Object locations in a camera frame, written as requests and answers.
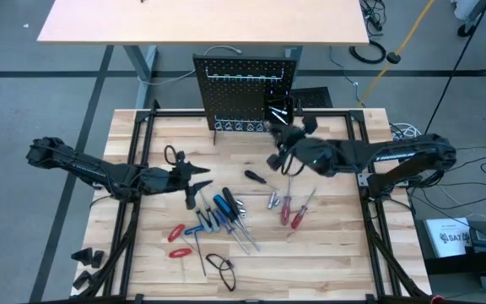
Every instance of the black metal frame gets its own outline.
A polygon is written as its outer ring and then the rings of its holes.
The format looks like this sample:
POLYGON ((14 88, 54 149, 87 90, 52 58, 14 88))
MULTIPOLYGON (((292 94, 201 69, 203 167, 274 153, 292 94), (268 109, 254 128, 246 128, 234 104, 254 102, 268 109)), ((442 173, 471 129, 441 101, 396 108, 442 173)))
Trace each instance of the black metal frame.
MULTIPOLYGON (((134 158, 136 154, 136 148, 138 145, 138 134, 140 132, 140 126, 141 123, 144 119, 148 118, 148 127, 146 130, 145 134, 145 140, 144 140, 144 146, 143 146, 143 154, 142 154, 142 160, 141 160, 141 165, 147 165, 147 160, 148 160, 148 152, 149 152, 149 146, 151 144, 152 140, 152 131, 153 131, 153 122, 156 117, 203 117, 205 115, 205 111, 157 111, 159 109, 158 104, 156 104, 153 108, 152 111, 149 112, 143 112, 143 111, 138 111, 135 122, 134 122, 134 129, 132 130, 132 139, 131 139, 131 147, 129 149, 129 156, 127 158, 127 163, 133 164, 134 163, 134 158)), ((362 110, 353 110, 353 111, 303 111, 302 114, 305 115, 314 115, 317 117, 342 117, 344 118, 346 122, 346 128, 347 128, 347 133, 348 133, 348 139, 351 140, 356 140, 356 134, 354 131, 354 122, 358 123, 359 125, 359 130, 361 132, 360 136, 361 139, 364 140, 365 142, 369 143, 369 137, 367 134, 366 130, 366 125, 365 125, 365 116, 362 110)), ((369 168, 369 172, 374 172, 374 166, 371 166, 369 168)), ((359 192, 361 193, 364 191, 364 189, 361 186, 359 187, 359 192)), ((365 233, 367 235, 367 243, 369 247, 369 254, 370 254, 370 263, 371 263, 371 268, 373 271, 373 276, 375 279, 375 289, 376 289, 376 295, 377 296, 384 296, 386 293, 384 291, 384 283, 383 279, 381 277, 381 269, 380 269, 380 264, 378 261, 378 253, 376 251, 376 247, 374 242, 370 238, 370 233, 372 230, 374 230, 374 226, 372 226, 372 221, 370 220, 370 210, 368 207, 368 202, 360 195, 360 202, 361 202, 361 208, 363 211, 363 217, 364 217, 364 228, 365 228, 365 233)), ((127 207, 126 202, 120 202, 120 206, 117 212, 117 217, 116 217, 116 226, 114 230, 114 235, 112 238, 112 247, 111 251, 113 252, 116 247, 117 243, 119 242, 121 238, 121 233, 122 233, 122 227, 123 227, 123 221, 125 219, 125 210, 127 207)), ((134 204, 132 208, 132 213, 135 214, 137 220, 139 216, 139 210, 140 209, 140 202, 138 201, 137 203, 134 204)), ((381 204, 376 204, 376 209, 378 212, 378 220, 380 224, 380 230, 381 230, 381 235, 383 237, 383 241, 386 244, 386 247, 391 250, 391 242, 389 239, 389 234, 387 230, 387 223, 386 223, 386 217, 383 212, 383 206, 381 204)), ((124 296, 125 298, 127 297, 127 287, 129 283, 129 277, 130 277, 130 272, 131 272, 131 265, 132 265, 132 250, 134 247, 134 237, 130 241, 130 243, 127 246, 127 254, 125 256, 125 262, 123 264, 123 270, 122 270, 122 279, 121 279, 121 285, 120 285, 120 292, 119 296, 124 296)), ((397 277, 394 275, 391 267, 389 268, 389 274, 391 277, 391 282, 392 282, 392 288, 393 288, 393 295, 394 296, 400 296, 400 285, 398 283, 397 277)), ((103 291, 103 296, 110 296, 111 295, 111 289, 113 285, 113 270, 111 271, 110 275, 106 279, 105 282, 105 288, 103 291)), ((367 301, 335 301, 335 303, 367 303, 367 301)))
MULTIPOLYGON (((127 158, 127 163, 133 164, 136 149, 138 146, 138 135, 140 131, 140 127, 143 121, 147 121, 147 129, 145 133, 145 139, 143 142, 143 154, 141 159, 141 165, 146 166, 149 156, 149 146, 151 145, 151 140, 153 137, 153 124, 154 119, 156 117, 203 117, 205 112, 204 111, 158 111, 159 104, 155 101, 154 107, 151 111, 138 111, 135 117, 134 129, 132 130, 132 139, 131 139, 131 146, 129 149, 129 156, 127 158)), ((354 123, 358 123, 359 129, 361 132, 361 140, 365 142, 369 142, 369 137, 366 130, 365 125, 365 116, 363 110, 353 110, 353 111, 304 111, 302 114, 305 115, 313 115, 316 117, 343 117, 346 121, 346 128, 348 132, 348 139, 356 140, 355 131, 354 131, 354 123)), ((371 165, 369 167, 369 172, 374 172, 374 166, 371 165)), ((391 251, 391 242, 389 239, 389 234, 387 230, 387 223, 385 213, 383 212, 383 206, 381 206, 381 202, 376 202, 376 209, 378 212, 378 219, 379 219, 379 226, 381 231, 381 236, 376 231, 375 227, 372 224, 372 219, 370 216, 369 210, 369 201, 365 197, 365 189, 366 187, 361 187, 358 184, 359 188, 359 198, 361 202, 361 209, 363 213, 363 220, 364 220, 364 228, 365 233, 367 236, 367 243, 369 247, 369 254, 370 254, 370 263, 371 268, 373 271, 373 276, 375 279, 375 288, 376 288, 376 295, 379 298, 380 303, 406 303, 407 301, 412 303, 428 303, 429 298, 425 295, 422 297, 412 297, 407 298, 401 296, 400 292, 400 285, 398 283, 397 277, 394 275, 395 270, 403 277, 403 284, 407 287, 408 292, 410 290, 416 290, 417 286, 408 278, 408 276, 402 270, 400 264, 395 260, 392 255, 391 251), (381 268, 378 261, 378 254, 376 251, 378 248, 384 259, 388 262, 389 273, 391 276, 391 283, 393 286, 393 296, 386 296, 384 291, 383 279, 381 277, 381 268)), ((129 224, 127 231, 125 232, 125 236, 130 236, 127 239, 123 237, 125 240, 125 248, 122 247, 123 240, 121 239, 121 232, 123 227, 123 222, 125 219, 125 209, 127 207, 127 202, 121 201, 120 206, 117 212, 116 223, 115 223, 115 230, 114 236, 112 238, 112 248, 111 248, 111 256, 106 264, 113 264, 115 265, 119 256, 124 249, 127 250, 127 254, 125 257, 125 261, 123 264, 122 270, 122 278, 120 284, 120 290, 118 295, 112 296, 111 289, 113 286, 113 269, 111 269, 110 273, 106 276, 105 288, 103 291, 103 296, 95 297, 95 295, 89 295, 81 298, 71 298, 64 301, 51 301, 47 303, 123 303, 123 302, 134 302, 134 303, 166 303, 166 304, 191 304, 191 303, 206 303, 212 302, 215 304, 234 304, 234 303, 251 303, 251 302, 259 302, 259 303, 278 303, 278 301, 250 301, 250 300, 234 300, 234 301, 145 301, 143 300, 143 295, 136 295, 135 301, 128 301, 127 299, 127 291, 128 291, 128 284, 130 279, 130 272, 132 266, 132 252, 134 249, 134 241, 136 236, 136 231, 138 228, 138 217, 140 212, 140 200, 136 203, 133 203, 132 208, 132 215, 131 215, 131 224, 129 224)), ((411 292, 411 296, 418 296, 418 292, 411 292)), ((283 303, 307 303, 307 302, 324 302, 324 301, 283 301, 283 303)), ((450 303, 464 303, 462 301, 449 301, 450 303)), ((377 303, 374 295, 366 295, 366 300, 359 300, 359 301, 327 301, 327 303, 336 303, 336 304, 371 304, 377 303)))

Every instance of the screwdriver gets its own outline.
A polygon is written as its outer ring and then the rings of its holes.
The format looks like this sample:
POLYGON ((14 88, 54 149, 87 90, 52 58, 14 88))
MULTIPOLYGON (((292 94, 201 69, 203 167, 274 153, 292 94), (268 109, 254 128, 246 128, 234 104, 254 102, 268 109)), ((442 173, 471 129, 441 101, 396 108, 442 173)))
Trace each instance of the screwdriver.
POLYGON ((196 207, 196 215, 198 216, 198 221, 200 221, 200 224, 203 226, 203 229, 207 233, 211 233, 213 231, 213 228, 211 228, 211 222, 206 219, 206 217, 203 215, 202 211, 196 207))
POLYGON ((214 232, 219 232, 220 231, 219 221, 215 217, 215 214, 213 213, 213 211, 211 211, 211 207, 209 206, 208 201, 206 201, 206 198, 203 196, 202 191, 199 191, 199 192, 200 192, 200 195, 202 196, 203 206, 205 207, 206 213, 208 214, 209 223, 211 223, 211 229, 214 232))
POLYGON ((312 193, 310 194, 309 199, 307 199, 307 202, 303 206, 301 206, 300 212, 297 213, 294 220, 292 221, 292 229, 297 229, 297 227, 300 225, 301 220, 303 220, 303 215, 305 215, 305 212, 307 211, 307 205, 311 201, 315 192, 316 192, 316 188, 312 190, 312 193))
POLYGON ((288 190, 286 196, 283 198, 283 209, 280 212, 280 223, 287 225, 290 221, 290 203, 292 203, 292 197, 290 196, 290 187, 292 186, 292 177, 288 177, 288 190))
POLYGON ((243 225, 243 228, 246 230, 245 223, 241 219, 240 209, 237 206, 237 202, 235 201, 232 192, 227 187, 224 187, 223 194, 224 194, 224 198, 226 198, 226 202, 228 203, 229 207, 232 209, 232 212, 235 214, 235 216, 237 216, 237 219, 240 221, 240 223, 243 225))
POLYGON ((268 184, 265 179, 263 179, 262 177, 258 176, 253 171, 245 170, 245 176, 247 176, 248 178, 252 179, 255 182, 260 182, 262 185, 268 185, 273 190, 277 190, 277 188, 275 188, 275 187, 271 186, 270 184, 268 184))
POLYGON ((232 225, 230 225, 230 223, 226 220, 226 218, 224 217, 224 215, 220 212, 219 209, 216 209, 215 210, 215 214, 217 215, 217 217, 219 218, 220 222, 224 224, 224 228, 226 228, 226 231, 228 232, 228 234, 234 236, 234 239, 237 241, 238 244, 240 244, 241 248, 243 249, 243 251, 245 251, 245 253, 247 255, 249 255, 249 251, 246 250, 245 246, 243 246, 243 243, 241 242, 240 238, 235 234, 234 232, 234 227, 232 227, 232 225))
POLYGON ((241 231, 243 231, 243 234, 246 236, 246 238, 249 241, 251 241, 252 245, 254 245, 257 251, 260 251, 260 247, 258 246, 258 244, 254 241, 254 239, 249 234, 249 232, 243 229, 243 226, 241 225, 241 223, 238 222, 237 217, 232 212, 232 209, 230 208, 228 203, 226 203, 224 198, 217 194, 213 198, 213 201, 215 202, 215 204, 217 204, 217 206, 219 207, 220 211, 224 214, 224 216, 226 216, 230 222, 235 223, 241 229, 241 231))

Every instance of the butcher block table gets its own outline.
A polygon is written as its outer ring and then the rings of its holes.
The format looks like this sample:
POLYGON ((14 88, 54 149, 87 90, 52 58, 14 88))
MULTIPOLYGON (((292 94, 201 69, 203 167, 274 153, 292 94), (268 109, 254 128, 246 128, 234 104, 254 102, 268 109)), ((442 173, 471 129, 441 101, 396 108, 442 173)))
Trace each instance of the butcher block table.
MULTIPOLYGON (((363 111, 370 142, 391 140, 386 111, 363 111)), ((104 160, 114 163, 127 161, 136 113, 137 110, 115 111, 104 160)), ((319 127, 312 136, 348 139, 344 118, 318 117, 317 121, 319 127)), ((294 124, 301 125, 300 117, 296 117, 294 124)), ((141 157, 144 130, 141 130, 142 141, 138 142, 137 159, 141 157)), ((168 258, 169 252, 188 247, 180 238, 168 243, 167 237, 172 229, 179 224, 186 228, 198 225, 196 214, 186 210, 185 194, 144 196, 128 286, 129 299, 136 294, 144 294, 145 299, 171 300, 363 300, 365 294, 375 294, 354 174, 339 173, 325 178, 305 168, 296 176, 291 188, 290 220, 313 188, 317 190, 305 218, 295 231, 290 225, 280 224, 280 206, 267 209, 272 189, 243 175, 244 170, 252 170, 279 188, 278 195, 285 194, 288 178, 272 171, 266 164, 266 158, 275 152, 273 138, 269 134, 217 133, 216 144, 213 145, 213 132, 208 130, 205 117, 156 117, 153 132, 149 166, 170 170, 163 151, 167 144, 171 144, 176 150, 185 151, 186 160, 193 165, 210 169, 209 173, 193 176, 192 183, 213 180, 202 190, 212 206, 213 196, 220 194, 223 187, 228 187, 235 198, 242 200, 248 214, 244 221, 261 251, 258 252, 241 231, 237 233, 250 255, 245 254, 224 228, 220 233, 200 232, 198 240, 207 272, 207 277, 204 277, 197 252, 182 261, 168 258), (228 258, 234 265, 235 291, 229 292, 220 279, 219 271, 205 261, 209 253, 228 258)), ((396 165, 396 161, 381 162, 376 164, 376 170, 387 171, 396 165)), ((292 171, 297 168, 299 163, 295 162, 292 171)), ((97 191, 94 199, 105 195, 105 191, 97 191)), ((408 203, 406 192, 402 189, 396 189, 392 196, 408 203)), ((197 206, 203 209, 199 195, 197 206)), ((117 208, 118 202, 112 199, 100 200, 92 207, 83 247, 101 249, 109 254, 117 208)), ((396 259, 419 288, 430 293, 411 212, 388 201, 384 202, 384 209, 396 259)), ((375 215, 374 206, 371 206, 371 213, 375 215)), ((127 217, 131 214, 130 204, 126 214, 127 217)), ((186 239, 195 246, 192 236, 186 239)), ((391 294, 385 260, 380 254, 379 259, 386 293, 391 294)), ((116 267, 113 293, 117 293, 122 279, 123 260, 124 257, 121 257, 116 267)), ((96 271, 79 263, 76 275, 83 270, 96 271)))

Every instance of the red screwdriver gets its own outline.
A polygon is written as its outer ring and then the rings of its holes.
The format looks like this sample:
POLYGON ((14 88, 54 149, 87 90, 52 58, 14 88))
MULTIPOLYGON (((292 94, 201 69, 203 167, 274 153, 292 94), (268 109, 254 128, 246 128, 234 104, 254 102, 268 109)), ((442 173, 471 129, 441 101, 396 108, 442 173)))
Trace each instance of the red screwdriver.
POLYGON ((294 218, 294 221, 292 221, 292 229, 297 229, 297 227, 300 225, 301 220, 303 220, 303 215, 305 215, 305 212, 307 211, 307 205, 311 201, 315 192, 316 192, 316 188, 312 190, 312 193, 310 194, 309 199, 307 199, 307 202, 303 206, 301 206, 300 212, 297 213, 297 215, 294 218))
POLYGON ((292 177, 288 177, 288 190, 286 196, 283 198, 283 209, 280 211, 280 223, 287 225, 290 221, 290 203, 292 203, 292 197, 290 196, 290 187, 292 186, 292 177))

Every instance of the wooden tabletop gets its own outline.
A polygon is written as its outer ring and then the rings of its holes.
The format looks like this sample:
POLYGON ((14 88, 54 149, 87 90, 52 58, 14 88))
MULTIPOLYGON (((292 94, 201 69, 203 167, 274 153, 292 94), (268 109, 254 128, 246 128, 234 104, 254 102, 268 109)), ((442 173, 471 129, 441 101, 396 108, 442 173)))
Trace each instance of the wooden tabletop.
MULTIPOLYGON (((115 112, 105 160, 126 162, 135 114, 136 110, 115 112)), ((384 109, 365 109, 364 115, 371 142, 391 140, 384 109)), ((300 118, 294 124, 300 124, 300 118)), ((313 136, 348 138, 346 124, 341 117, 318 117, 318 125, 313 136)), ((141 140, 137 160, 141 157, 143 132, 141 140)), ((199 234, 204 257, 214 252, 229 258, 235 266, 237 288, 228 292, 218 270, 205 261, 208 276, 203 276, 197 253, 182 261, 168 258, 169 252, 188 247, 181 239, 168 243, 167 236, 171 230, 178 224, 187 228, 198 225, 194 212, 186 210, 185 194, 178 192, 143 197, 129 297, 143 293, 146 299, 361 300, 365 294, 375 293, 354 174, 339 173, 325 178, 307 168, 295 177, 291 189, 291 219, 312 189, 316 187, 317 191, 299 229, 294 231, 289 225, 280 225, 280 207, 267 209, 271 188, 250 181, 243 175, 244 170, 253 170, 280 188, 280 195, 285 194, 287 177, 271 171, 266 164, 266 158, 275 152, 270 135, 218 133, 217 143, 213 146, 213 133, 208 130, 205 117, 156 117, 149 166, 171 168, 163 156, 167 144, 184 150, 186 159, 195 166, 211 170, 192 178, 192 183, 213 179, 213 184, 203 189, 210 204, 214 206, 211 199, 221 193, 223 187, 228 187, 236 198, 244 201, 248 214, 245 223, 262 250, 258 252, 252 247, 240 231, 238 235, 251 252, 250 256, 224 230, 199 234)), ((396 165, 396 161, 381 162, 376 169, 386 171, 396 165)), ((106 192, 97 191, 94 198, 105 195, 106 192)), ((408 203, 406 192, 401 189, 395 190, 392 196, 408 203)), ((197 206, 203 206, 199 195, 197 206)), ((93 206, 83 247, 102 249, 106 253, 110 251, 117 207, 118 202, 111 199, 101 200, 93 206)), ((384 208, 395 257, 419 288, 430 293, 411 213, 391 202, 385 202, 384 208)), ((187 240, 194 244, 192 236, 187 240)), ((382 257, 380 260, 386 290, 391 294, 386 264, 382 257)), ((116 268, 114 290, 119 290, 121 282, 123 258, 120 261, 116 268)), ((96 271, 80 263, 76 275, 85 269, 91 274, 96 271)))
POLYGON ((56 0, 38 41, 366 45, 359 0, 56 0))

